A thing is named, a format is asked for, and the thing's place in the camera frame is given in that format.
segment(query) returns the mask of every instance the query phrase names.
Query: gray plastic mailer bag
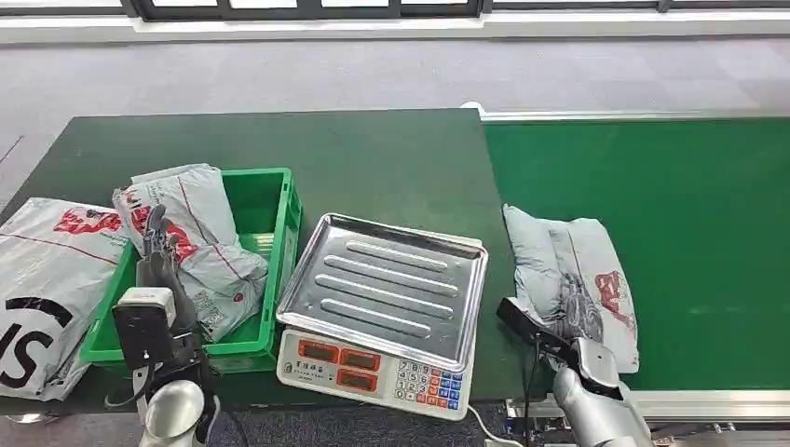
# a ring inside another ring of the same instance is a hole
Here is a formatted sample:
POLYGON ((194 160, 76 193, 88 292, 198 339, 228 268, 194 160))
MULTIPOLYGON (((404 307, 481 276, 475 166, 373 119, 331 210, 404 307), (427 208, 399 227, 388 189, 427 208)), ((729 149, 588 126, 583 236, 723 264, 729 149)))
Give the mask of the gray plastic mailer bag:
POLYGON ((590 338, 615 356, 619 373, 639 370, 636 315, 609 234, 595 219, 536 219, 503 208, 516 261, 516 298, 567 340, 590 338))
POLYGON ((268 264, 241 248, 219 169, 196 164, 138 175, 114 191, 113 204, 141 255, 148 213, 167 208, 178 277, 210 341, 260 311, 268 264))
POLYGON ((0 394, 63 400, 127 243, 115 210, 31 198, 0 227, 0 394))

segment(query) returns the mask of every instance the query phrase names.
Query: gray carpet floor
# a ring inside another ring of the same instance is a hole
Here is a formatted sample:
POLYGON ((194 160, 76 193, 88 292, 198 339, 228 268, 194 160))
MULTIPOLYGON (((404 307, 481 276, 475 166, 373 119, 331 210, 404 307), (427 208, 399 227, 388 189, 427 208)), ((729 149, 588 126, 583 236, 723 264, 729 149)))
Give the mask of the gray carpet floor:
MULTIPOLYGON (((467 101, 489 111, 790 114, 790 39, 0 48, 0 209, 75 115, 456 107, 467 101)), ((503 433, 501 406, 486 405, 484 413, 503 433)), ((483 445, 484 438, 471 415, 450 424, 350 407, 240 418, 251 443, 261 446, 483 445)), ((126 447, 137 444, 139 433, 134 414, 75 415, 33 427, 0 421, 0 446, 126 447)), ((226 418, 216 435, 212 445, 236 445, 226 418)))

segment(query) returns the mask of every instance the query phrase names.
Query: stainless steel scale tray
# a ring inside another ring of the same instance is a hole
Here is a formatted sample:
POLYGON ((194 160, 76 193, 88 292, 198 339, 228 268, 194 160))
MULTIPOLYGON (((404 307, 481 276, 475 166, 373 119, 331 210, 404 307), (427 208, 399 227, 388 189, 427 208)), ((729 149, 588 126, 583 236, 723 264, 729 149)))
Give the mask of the stainless steel scale tray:
POLYGON ((487 261, 482 246, 454 237, 325 214, 277 320, 459 373, 487 261))

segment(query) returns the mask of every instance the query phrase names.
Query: white wall baseboard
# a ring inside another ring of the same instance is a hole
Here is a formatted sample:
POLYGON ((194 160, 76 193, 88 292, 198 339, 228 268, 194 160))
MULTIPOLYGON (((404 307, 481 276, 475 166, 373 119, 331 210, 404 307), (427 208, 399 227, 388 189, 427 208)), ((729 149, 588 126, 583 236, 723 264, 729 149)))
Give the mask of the white wall baseboard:
POLYGON ((497 11, 478 19, 196 21, 0 19, 0 44, 790 34, 790 9, 497 11))

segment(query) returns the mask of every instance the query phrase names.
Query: digital weighing scale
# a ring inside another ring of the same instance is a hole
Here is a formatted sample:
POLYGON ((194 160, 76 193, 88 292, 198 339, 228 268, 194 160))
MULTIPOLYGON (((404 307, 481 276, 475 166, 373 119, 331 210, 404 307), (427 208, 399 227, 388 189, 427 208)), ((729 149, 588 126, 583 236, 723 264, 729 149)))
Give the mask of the digital weighing scale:
POLYGON ((324 215, 277 309, 277 377, 463 419, 487 258, 476 239, 324 215))
POLYGON ((464 372, 448 372, 287 329, 279 346, 277 377, 289 386, 459 421, 467 413, 472 366, 473 360, 464 372))

